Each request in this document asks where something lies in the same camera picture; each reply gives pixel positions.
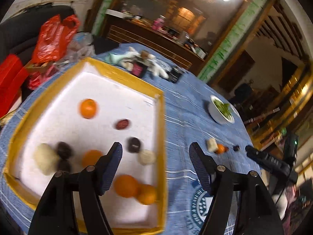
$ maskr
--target wooden counter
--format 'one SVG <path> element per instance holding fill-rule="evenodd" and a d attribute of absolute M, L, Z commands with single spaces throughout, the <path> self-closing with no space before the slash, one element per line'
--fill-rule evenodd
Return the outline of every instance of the wooden counter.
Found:
<path fill-rule="evenodd" d="M 137 42 L 145 45 L 192 73 L 204 62 L 198 55 L 163 34 L 111 15 L 107 15 L 102 36 L 119 43 Z"/>

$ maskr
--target wooden door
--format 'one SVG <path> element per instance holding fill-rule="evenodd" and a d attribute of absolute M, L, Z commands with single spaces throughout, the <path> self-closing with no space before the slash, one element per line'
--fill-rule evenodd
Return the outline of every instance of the wooden door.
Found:
<path fill-rule="evenodd" d="M 254 63 L 255 61 L 252 57 L 244 50 L 229 71 L 221 78 L 219 87 L 230 93 L 243 76 L 248 73 Z"/>

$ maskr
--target pink label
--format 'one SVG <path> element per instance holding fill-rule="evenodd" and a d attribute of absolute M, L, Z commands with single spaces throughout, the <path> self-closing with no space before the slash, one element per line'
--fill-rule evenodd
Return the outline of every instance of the pink label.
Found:
<path fill-rule="evenodd" d="M 133 67 L 133 70 L 131 72 L 133 75 L 138 77 L 140 75 L 140 73 L 142 72 L 142 67 L 139 66 L 138 64 L 134 63 L 134 67 Z"/>

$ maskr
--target metal screw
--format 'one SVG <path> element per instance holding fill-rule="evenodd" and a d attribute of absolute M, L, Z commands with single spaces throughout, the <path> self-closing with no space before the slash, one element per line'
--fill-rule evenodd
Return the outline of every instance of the metal screw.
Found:
<path fill-rule="evenodd" d="M 87 171 L 93 171 L 94 170 L 94 166 L 93 165 L 89 165 L 87 168 L 86 168 L 86 170 Z"/>
<path fill-rule="evenodd" d="M 217 170 L 218 170 L 218 171 L 225 171 L 226 168 L 225 168 L 224 165 L 219 165 L 219 166 L 217 166 Z"/>
<path fill-rule="evenodd" d="M 255 170 L 250 171 L 250 175 L 253 177 L 257 177 L 258 173 Z"/>
<path fill-rule="evenodd" d="M 54 176 L 55 176 L 56 178 L 59 178 L 60 176 L 62 176 L 62 174 L 63 174 L 63 172 L 57 171 L 57 172 L 54 174 Z"/>

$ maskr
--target small orange object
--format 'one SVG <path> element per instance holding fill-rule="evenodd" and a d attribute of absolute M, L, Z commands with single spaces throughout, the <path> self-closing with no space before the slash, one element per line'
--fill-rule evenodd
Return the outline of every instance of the small orange object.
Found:
<path fill-rule="evenodd" d="M 85 99 L 80 103 L 79 111 L 84 118 L 93 118 L 97 113 L 97 103 L 93 99 Z"/>
<path fill-rule="evenodd" d="M 103 153 L 99 150 L 96 149 L 88 150 L 81 160 L 81 165 L 84 168 L 86 168 L 89 165 L 95 165 L 101 156 L 103 156 Z"/>
<path fill-rule="evenodd" d="M 215 153 L 218 155 L 228 151 L 228 147 L 225 147 L 223 144 L 217 144 L 217 147 Z"/>
<path fill-rule="evenodd" d="M 138 194 L 139 183 L 131 175 L 120 175 L 114 181 L 114 189 L 119 196 L 131 198 Z"/>
<path fill-rule="evenodd" d="M 157 200 L 157 190 L 149 184 L 141 184 L 136 199 L 143 205 L 151 205 Z"/>

